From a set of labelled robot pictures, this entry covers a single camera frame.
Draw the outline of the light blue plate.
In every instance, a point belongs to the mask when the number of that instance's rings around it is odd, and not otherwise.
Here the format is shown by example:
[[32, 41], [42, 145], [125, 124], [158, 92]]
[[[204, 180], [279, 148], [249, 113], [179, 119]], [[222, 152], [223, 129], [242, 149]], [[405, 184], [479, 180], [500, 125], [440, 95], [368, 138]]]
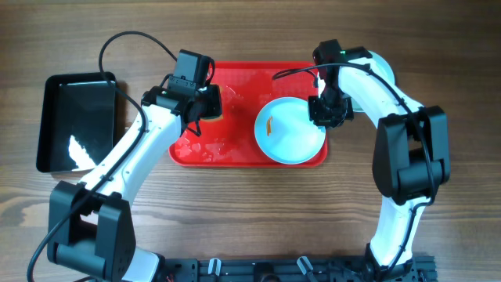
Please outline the light blue plate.
[[326, 130], [309, 119], [308, 102], [281, 97], [267, 103], [254, 123], [254, 138], [271, 160], [298, 165], [311, 160], [326, 140]]
[[[376, 61], [379, 69], [381, 70], [382, 74], [386, 77], [386, 79], [389, 80], [391, 83], [396, 84], [395, 73], [392, 70], [390, 64], [376, 52], [374, 51], [369, 51], [369, 52], [372, 54], [373, 59]], [[351, 103], [354, 112], [356, 113], [364, 112], [361, 106], [354, 99], [351, 100]]]

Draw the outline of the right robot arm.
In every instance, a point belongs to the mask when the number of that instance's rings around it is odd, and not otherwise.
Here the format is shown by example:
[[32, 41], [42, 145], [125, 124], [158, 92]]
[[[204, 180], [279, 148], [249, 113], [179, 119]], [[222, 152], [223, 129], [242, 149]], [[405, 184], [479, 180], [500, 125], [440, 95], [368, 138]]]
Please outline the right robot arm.
[[366, 271], [378, 278], [408, 273], [420, 217], [451, 173], [446, 114], [408, 97], [389, 63], [364, 47], [322, 42], [312, 57], [323, 86], [308, 99], [310, 120], [339, 127], [357, 104], [377, 129], [372, 172], [382, 204]]

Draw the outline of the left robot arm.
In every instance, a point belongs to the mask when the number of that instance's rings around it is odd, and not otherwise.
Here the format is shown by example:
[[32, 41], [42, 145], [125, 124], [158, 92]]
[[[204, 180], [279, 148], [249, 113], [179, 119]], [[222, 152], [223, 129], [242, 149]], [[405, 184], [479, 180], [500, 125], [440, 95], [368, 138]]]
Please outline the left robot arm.
[[162, 255], [137, 247], [131, 206], [160, 157], [189, 124], [222, 115], [220, 88], [154, 86], [135, 123], [104, 160], [76, 183], [59, 182], [42, 242], [50, 262], [97, 281], [162, 281]]

